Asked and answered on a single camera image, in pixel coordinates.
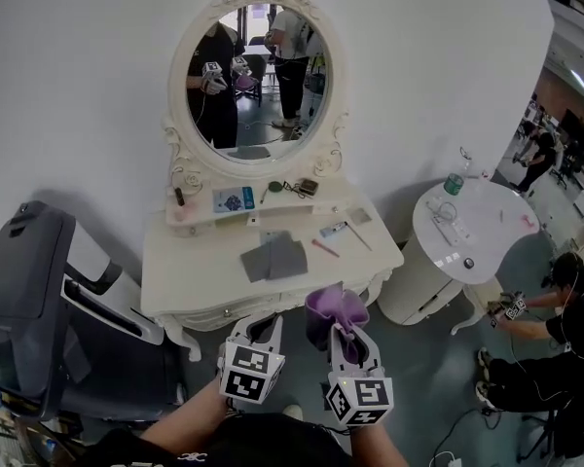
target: person in black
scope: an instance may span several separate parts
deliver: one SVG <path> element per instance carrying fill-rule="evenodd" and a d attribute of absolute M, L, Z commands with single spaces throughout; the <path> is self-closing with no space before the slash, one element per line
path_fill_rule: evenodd
<path fill-rule="evenodd" d="M 201 38 L 188 68 L 188 107 L 201 135 L 208 142 L 214 141 L 216 149 L 236 146 L 237 107 L 232 59 L 243 53 L 244 45 L 237 33 L 217 22 Z M 207 62 L 217 62 L 221 66 L 226 88 L 204 81 L 201 73 Z"/>
<path fill-rule="evenodd" d="M 527 307 L 564 307 L 546 322 L 500 318 L 498 327 L 531 340 L 570 343 L 570 351 L 552 358 L 508 363 L 482 348 L 478 363 L 485 380 L 476 395 L 492 408 L 508 412 L 545 412 L 563 407 L 584 389 L 584 263 L 574 253 L 561 255 L 552 268 L 555 291 L 526 302 Z"/>
<path fill-rule="evenodd" d="M 380 424 L 351 432 L 350 457 L 324 428 L 299 418 L 282 413 L 229 415 L 219 386 L 216 378 L 140 438 L 125 430 L 110 432 L 74 467 L 407 467 Z"/>
<path fill-rule="evenodd" d="M 529 186 L 556 163 L 556 150 L 554 149 L 556 142 L 551 133 L 543 131 L 532 137 L 538 145 L 538 151 L 530 162 L 524 163 L 528 171 L 522 182 L 519 185 L 511 183 L 518 192 L 527 192 Z"/>

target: white wall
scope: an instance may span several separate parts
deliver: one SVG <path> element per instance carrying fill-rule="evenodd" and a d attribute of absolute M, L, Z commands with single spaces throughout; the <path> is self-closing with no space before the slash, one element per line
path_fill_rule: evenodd
<path fill-rule="evenodd" d="M 168 67 L 208 1 L 0 0 L 0 226 L 41 197 L 139 271 Z M 403 239 L 460 145 L 499 162 L 543 64 L 547 0 L 314 1 L 349 58 L 349 174 Z"/>

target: white sleeve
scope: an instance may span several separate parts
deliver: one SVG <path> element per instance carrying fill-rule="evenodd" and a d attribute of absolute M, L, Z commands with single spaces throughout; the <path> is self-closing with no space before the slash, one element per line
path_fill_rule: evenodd
<path fill-rule="evenodd" d="M 286 27 L 285 24 L 286 24 L 285 11 L 281 11 L 274 17 L 271 29 L 278 29 L 279 31 L 285 32 Z"/>

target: sneaker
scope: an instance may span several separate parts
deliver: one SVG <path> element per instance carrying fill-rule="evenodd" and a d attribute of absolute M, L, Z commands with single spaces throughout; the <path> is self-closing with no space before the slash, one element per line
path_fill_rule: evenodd
<path fill-rule="evenodd" d="M 291 418 L 296 418 L 297 420 L 301 420 L 301 422 L 303 422 L 303 409 L 298 405 L 288 405 L 283 409 L 282 413 L 284 415 L 287 415 Z"/>
<path fill-rule="evenodd" d="M 485 347 L 481 347 L 478 350 L 477 359 L 478 359 L 478 365 L 480 365 L 483 369 L 483 374 L 485 376 L 485 380 L 487 382 L 490 382 L 491 379 L 489 378 L 489 365 L 491 364 L 493 357 L 489 354 L 489 352 L 487 351 L 487 349 Z"/>
<path fill-rule="evenodd" d="M 489 401 L 490 388 L 491 386 L 487 382 L 479 380 L 478 382 L 476 382 L 476 397 L 485 406 L 489 407 L 492 410 L 497 410 L 497 408 L 493 406 L 493 403 Z"/>
<path fill-rule="evenodd" d="M 274 120 L 273 126 L 275 128 L 293 128 L 296 126 L 296 120 L 286 120 L 285 118 L 281 118 L 279 120 Z"/>

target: white round table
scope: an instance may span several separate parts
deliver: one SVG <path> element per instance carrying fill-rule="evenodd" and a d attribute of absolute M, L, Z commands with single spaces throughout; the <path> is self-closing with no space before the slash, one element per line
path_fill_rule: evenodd
<path fill-rule="evenodd" d="M 437 197 L 454 205 L 468 239 L 452 245 L 435 226 L 428 205 L 435 206 Z M 450 206 L 443 209 L 452 211 Z M 491 280 L 513 244 L 537 234 L 539 224 L 534 211 L 512 190 L 472 178 L 465 180 L 458 196 L 449 195 L 443 183 L 423 194 L 413 213 L 413 228 L 402 251 L 405 264 L 393 272 L 377 300 L 383 314 L 401 325 L 413 325 L 438 311 L 463 285 Z M 471 269 L 466 259 L 473 262 Z"/>

